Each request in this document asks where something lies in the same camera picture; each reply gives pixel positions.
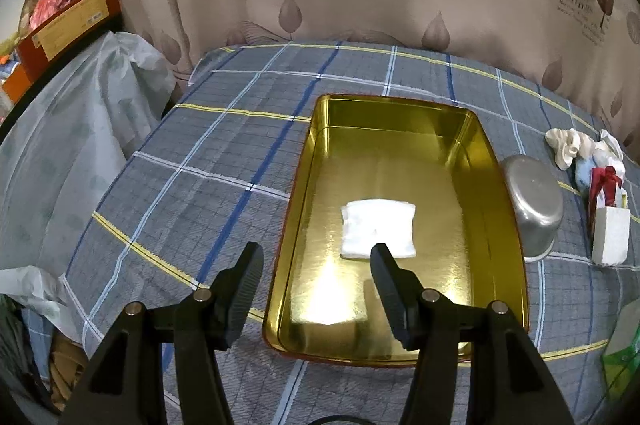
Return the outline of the white plastic bag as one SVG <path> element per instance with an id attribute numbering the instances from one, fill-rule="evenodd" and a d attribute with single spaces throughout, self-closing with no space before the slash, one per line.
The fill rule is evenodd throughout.
<path id="1" fill-rule="evenodd" d="M 579 132 L 579 149 L 574 159 L 574 179 L 576 189 L 583 199 L 588 197 L 591 184 L 591 171 L 594 167 L 612 166 L 620 179 L 624 180 L 626 167 L 624 153 L 620 143 L 607 130 L 600 131 L 600 140 L 595 141 L 585 133 Z"/>

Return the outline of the green printed packet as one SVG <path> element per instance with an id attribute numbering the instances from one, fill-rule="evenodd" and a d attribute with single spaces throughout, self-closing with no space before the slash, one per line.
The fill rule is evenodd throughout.
<path id="1" fill-rule="evenodd" d="M 629 304 L 620 312 L 602 357 L 609 401 L 620 400 L 639 369 L 639 307 Z"/>

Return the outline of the red white satin cloth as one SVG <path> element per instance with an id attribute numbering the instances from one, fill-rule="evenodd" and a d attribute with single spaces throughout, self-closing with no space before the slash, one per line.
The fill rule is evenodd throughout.
<path id="1" fill-rule="evenodd" d="M 622 186 L 622 179 L 617 176 L 612 165 L 594 167 L 591 170 L 588 194 L 589 219 L 593 220 L 598 208 L 616 205 L 616 192 Z"/>

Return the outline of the cream scrunchie cloth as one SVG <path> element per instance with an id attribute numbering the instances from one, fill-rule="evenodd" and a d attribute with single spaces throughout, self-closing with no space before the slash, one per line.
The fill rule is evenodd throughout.
<path id="1" fill-rule="evenodd" d="M 574 128 L 550 128 L 544 134 L 544 140 L 554 153 L 554 163 L 561 171 L 566 171 L 573 164 L 574 159 L 581 159 L 593 166 L 597 165 L 593 156 L 596 141 L 583 132 Z"/>

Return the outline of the stainless steel bowl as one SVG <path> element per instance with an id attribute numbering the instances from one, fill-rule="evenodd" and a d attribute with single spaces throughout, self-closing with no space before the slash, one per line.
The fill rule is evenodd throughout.
<path id="1" fill-rule="evenodd" d="M 563 194 L 550 168 L 514 154 L 501 162 L 518 223 L 526 263 L 543 260 L 552 250 L 564 215 Z"/>

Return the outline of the orange red cardboard box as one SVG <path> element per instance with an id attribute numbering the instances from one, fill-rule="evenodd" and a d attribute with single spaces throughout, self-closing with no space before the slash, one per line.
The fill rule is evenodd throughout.
<path id="1" fill-rule="evenodd" d="M 18 64 L 3 82 L 2 92 L 15 106 L 53 64 L 121 16 L 119 0 L 73 0 L 18 42 Z"/>

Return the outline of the white towel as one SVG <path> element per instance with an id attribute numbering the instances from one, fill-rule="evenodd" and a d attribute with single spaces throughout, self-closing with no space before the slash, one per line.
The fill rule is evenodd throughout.
<path id="1" fill-rule="evenodd" d="M 341 257 L 369 259 L 371 249 L 385 244 L 396 259 L 416 257 L 413 219 L 416 205 L 397 200 L 363 199 L 341 208 L 343 233 Z"/>

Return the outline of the gold red tin box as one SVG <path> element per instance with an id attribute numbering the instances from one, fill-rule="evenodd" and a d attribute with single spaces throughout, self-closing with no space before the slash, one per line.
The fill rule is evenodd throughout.
<path id="1" fill-rule="evenodd" d="M 323 95 L 293 182 L 262 333 L 298 359 L 408 367 L 370 253 L 456 304 L 504 301 L 528 320 L 518 225 L 478 116 L 437 102 Z"/>

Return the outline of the plaid grey bed sheet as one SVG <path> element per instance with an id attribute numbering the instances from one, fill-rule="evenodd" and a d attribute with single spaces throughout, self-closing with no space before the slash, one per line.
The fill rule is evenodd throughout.
<path id="1" fill-rule="evenodd" d="M 372 370 L 281 356 L 262 340 L 274 253 L 295 167 L 317 98 L 393 95 L 444 101 L 477 113 L 501 160 L 515 153 L 551 167 L 565 214 L 550 258 L 526 266 L 530 337 L 547 359 L 577 424 L 611 415 L 602 355 L 623 307 L 639 297 L 639 166 L 625 159 L 632 214 L 625 266 L 588 259 L 582 199 L 544 142 L 551 127 L 599 139 L 598 118 L 544 80 L 436 52 L 356 43 L 276 43 L 221 48 L 196 67 L 194 87 L 105 191 L 65 275 L 88 356 L 130 301 L 168 306 L 209 285 L 247 241 L 265 273 L 239 341 L 218 365 L 237 424 L 308 424 L 326 416 L 397 424 L 410 369 Z"/>

